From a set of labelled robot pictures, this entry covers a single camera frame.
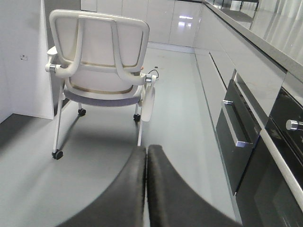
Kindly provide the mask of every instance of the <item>wall outlet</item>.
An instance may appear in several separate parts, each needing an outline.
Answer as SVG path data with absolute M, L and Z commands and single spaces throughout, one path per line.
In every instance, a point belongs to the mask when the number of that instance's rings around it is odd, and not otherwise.
M 21 59 L 21 60 L 24 60 L 24 61 L 28 61 L 28 56 L 27 56 L 27 55 L 24 55 L 24 54 L 21 54 L 21 55 L 20 55 L 20 59 Z

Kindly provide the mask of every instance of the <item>white cabinet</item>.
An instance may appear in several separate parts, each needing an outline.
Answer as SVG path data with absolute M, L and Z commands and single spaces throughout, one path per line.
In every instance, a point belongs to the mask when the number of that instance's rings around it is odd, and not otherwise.
M 210 9 L 207 8 L 207 11 L 212 16 L 213 26 L 216 28 L 214 34 L 220 45 L 266 115 L 269 116 L 285 78 L 285 72 Z
M 196 54 L 196 59 L 209 112 L 213 124 L 216 126 L 221 111 L 221 101 L 224 100 L 226 90 L 211 57 L 208 54 Z
M 201 3 L 195 2 L 175 2 L 169 44 L 193 46 L 201 6 Z
M 148 0 L 123 0 L 122 16 L 146 21 Z
M 122 15 L 122 0 L 97 0 L 97 12 Z
M 174 4 L 175 0 L 149 0 L 147 10 L 149 41 L 168 44 Z
M 81 0 L 81 10 L 96 12 L 97 0 Z
M 201 25 L 195 41 L 196 54 L 211 53 L 226 86 L 233 70 L 236 69 L 265 114 L 269 116 L 285 72 L 207 6 L 203 6 L 201 14 Z M 214 77 L 213 84 L 218 83 L 217 81 Z M 208 94 L 206 98 L 210 109 L 213 105 L 220 105 L 220 100 L 215 101 Z

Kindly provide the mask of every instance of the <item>chair backrest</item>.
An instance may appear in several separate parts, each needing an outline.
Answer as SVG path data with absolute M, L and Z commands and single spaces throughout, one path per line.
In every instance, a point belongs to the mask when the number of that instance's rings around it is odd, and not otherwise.
M 58 9 L 50 24 L 61 64 L 74 64 L 69 78 L 74 86 L 116 92 L 141 83 L 131 73 L 141 70 L 145 57 L 149 27 L 144 21 Z

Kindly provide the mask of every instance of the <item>countertop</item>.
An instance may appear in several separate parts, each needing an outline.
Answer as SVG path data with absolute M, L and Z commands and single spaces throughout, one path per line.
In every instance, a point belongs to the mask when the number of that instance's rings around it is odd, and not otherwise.
M 303 81 L 303 19 L 259 9 L 256 3 L 204 1 L 208 8 L 283 68 Z

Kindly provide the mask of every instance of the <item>chair leg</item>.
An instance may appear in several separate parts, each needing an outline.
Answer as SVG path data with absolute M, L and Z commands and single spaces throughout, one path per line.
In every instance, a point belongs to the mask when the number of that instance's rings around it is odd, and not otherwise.
M 58 149 L 58 138 L 59 138 L 59 128 L 60 128 L 60 122 L 61 122 L 61 115 L 62 115 L 62 102 L 64 99 L 63 94 L 63 87 L 64 87 L 64 81 L 62 82 L 60 86 L 59 91 L 59 100 L 58 100 L 58 111 L 56 116 L 56 128 L 55 128 L 55 137 L 53 140 L 53 153 L 52 156 L 54 159 L 60 159 L 63 156 L 63 152 Z
M 138 146 L 141 146 L 143 121 L 139 124 Z
M 82 103 L 78 103 L 78 114 L 80 117 L 84 116 L 86 114 L 86 110 L 82 108 Z
M 139 103 L 136 103 L 136 110 L 134 112 L 134 121 L 139 122 L 140 121 L 140 114 L 138 114 L 138 108 L 139 108 Z

